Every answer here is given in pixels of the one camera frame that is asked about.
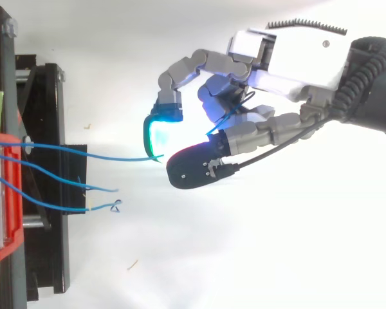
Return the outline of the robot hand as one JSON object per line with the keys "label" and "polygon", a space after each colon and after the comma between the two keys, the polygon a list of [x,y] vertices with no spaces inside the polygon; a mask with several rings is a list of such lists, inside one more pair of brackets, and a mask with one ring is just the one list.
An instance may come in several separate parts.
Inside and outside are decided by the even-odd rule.
{"label": "robot hand", "polygon": [[310,138],[329,122],[349,50],[344,29],[300,19],[239,31],[224,53],[198,49],[159,76],[156,102],[143,123],[145,152],[155,161],[165,155],[153,125],[183,120],[181,88],[202,72],[210,76],[198,99],[213,128],[204,142],[168,157],[173,187],[215,183],[247,166],[224,158],[264,146],[274,154]]}

